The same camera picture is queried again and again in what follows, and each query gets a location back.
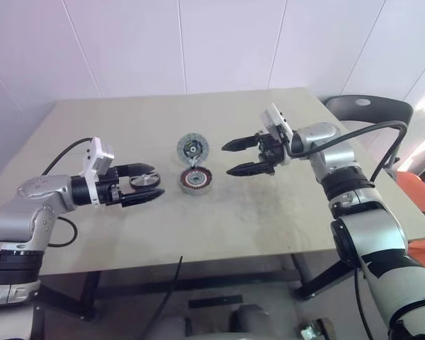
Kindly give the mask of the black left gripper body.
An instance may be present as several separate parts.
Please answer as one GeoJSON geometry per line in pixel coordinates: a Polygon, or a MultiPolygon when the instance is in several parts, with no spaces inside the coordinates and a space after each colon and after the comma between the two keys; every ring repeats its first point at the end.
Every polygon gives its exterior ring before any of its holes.
{"type": "Polygon", "coordinates": [[[113,166],[97,180],[97,194],[100,204],[115,205],[121,203],[120,177],[122,166],[113,166]]]}

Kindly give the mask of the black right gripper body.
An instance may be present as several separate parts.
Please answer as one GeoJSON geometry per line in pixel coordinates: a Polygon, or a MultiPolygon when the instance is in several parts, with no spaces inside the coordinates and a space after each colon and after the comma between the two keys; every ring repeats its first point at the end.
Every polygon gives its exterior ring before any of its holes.
{"type": "Polygon", "coordinates": [[[274,175],[275,168],[285,165],[288,161],[285,145],[274,139],[269,133],[258,132],[256,135],[259,148],[259,163],[256,164],[256,174],[274,175]]]}

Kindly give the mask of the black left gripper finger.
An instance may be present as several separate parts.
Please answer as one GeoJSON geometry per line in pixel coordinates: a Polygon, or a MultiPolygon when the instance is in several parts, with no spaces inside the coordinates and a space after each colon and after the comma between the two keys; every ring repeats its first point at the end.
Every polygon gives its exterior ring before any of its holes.
{"type": "Polygon", "coordinates": [[[164,189],[148,188],[143,191],[135,191],[134,193],[122,194],[120,204],[122,207],[130,207],[152,201],[165,193],[164,189]]]}
{"type": "Polygon", "coordinates": [[[154,167],[143,163],[123,164],[115,166],[115,171],[118,178],[136,177],[151,173],[154,171],[154,167]]]}

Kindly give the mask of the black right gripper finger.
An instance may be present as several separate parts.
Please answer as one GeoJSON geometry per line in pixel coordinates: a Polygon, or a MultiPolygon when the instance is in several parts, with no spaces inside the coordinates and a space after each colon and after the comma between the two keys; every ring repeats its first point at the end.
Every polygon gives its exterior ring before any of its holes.
{"type": "Polygon", "coordinates": [[[259,136],[252,135],[248,137],[240,137],[227,142],[222,146],[221,150],[226,152],[240,152],[248,148],[257,146],[259,143],[259,136]]]}
{"type": "Polygon", "coordinates": [[[226,171],[230,176],[255,176],[259,174],[267,174],[270,171],[270,164],[266,162],[247,162],[236,165],[226,171]]]}

